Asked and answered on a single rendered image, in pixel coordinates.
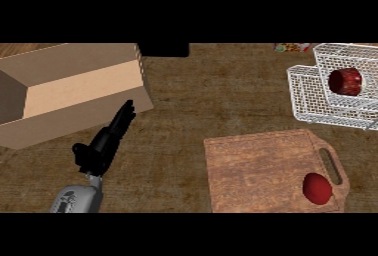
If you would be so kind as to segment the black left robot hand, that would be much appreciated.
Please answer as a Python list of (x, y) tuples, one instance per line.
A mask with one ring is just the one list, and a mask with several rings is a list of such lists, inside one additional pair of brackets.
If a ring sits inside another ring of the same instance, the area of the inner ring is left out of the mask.
[(79, 172), (101, 176), (109, 169), (119, 142), (135, 117), (132, 101), (126, 100), (106, 127), (97, 132), (88, 145), (75, 143), (72, 152)]

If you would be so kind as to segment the brown wooden cutting board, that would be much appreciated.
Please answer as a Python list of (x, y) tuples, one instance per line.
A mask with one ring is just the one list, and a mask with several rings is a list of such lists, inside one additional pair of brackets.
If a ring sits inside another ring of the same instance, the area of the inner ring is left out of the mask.
[[(203, 141), (210, 210), (215, 213), (340, 213), (348, 177), (330, 144), (309, 130), (284, 130)], [(302, 194), (303, 177), (326, 175), (327, 151), (339, 181), (323, 205)]]

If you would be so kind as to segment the red cupcake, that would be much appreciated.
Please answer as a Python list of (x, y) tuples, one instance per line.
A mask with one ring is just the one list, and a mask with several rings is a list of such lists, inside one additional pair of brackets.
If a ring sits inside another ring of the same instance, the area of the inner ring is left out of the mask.
[(331, 186), (326, 178), (317, 173), (308, 173), (302, 181), (302, 194), (315, 205), (327, 203), (331, 196)]

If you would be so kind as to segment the open wooden drawer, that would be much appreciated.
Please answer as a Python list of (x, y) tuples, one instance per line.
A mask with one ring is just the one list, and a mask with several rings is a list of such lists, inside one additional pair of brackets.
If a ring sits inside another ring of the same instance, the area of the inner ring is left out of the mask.
[(153, 108), (134, 43), (64, 43), (0, 58), (0, 146), (21, 149)]

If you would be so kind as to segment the black appliance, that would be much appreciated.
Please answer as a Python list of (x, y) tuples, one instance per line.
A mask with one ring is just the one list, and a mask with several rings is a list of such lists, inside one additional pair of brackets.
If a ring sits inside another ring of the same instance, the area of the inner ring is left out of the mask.
[(187, 43), (138, 43), (141, 55), (148, 57), (187, 57)]

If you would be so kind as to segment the colourful printed box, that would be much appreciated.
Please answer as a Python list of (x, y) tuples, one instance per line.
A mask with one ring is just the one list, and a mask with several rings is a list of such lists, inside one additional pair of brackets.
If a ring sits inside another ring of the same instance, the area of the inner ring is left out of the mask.
[(275, 43), (275, 52), (305, 52), (309, 48), (309, 43)]

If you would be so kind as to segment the dark red can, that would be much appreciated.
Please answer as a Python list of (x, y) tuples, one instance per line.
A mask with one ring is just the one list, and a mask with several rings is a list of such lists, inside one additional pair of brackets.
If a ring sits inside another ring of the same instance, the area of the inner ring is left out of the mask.
[(361, 74), (355, 68), (333, 70), (327, 77), (329, 90), (337, 95), (357, 96), (361, 92)]

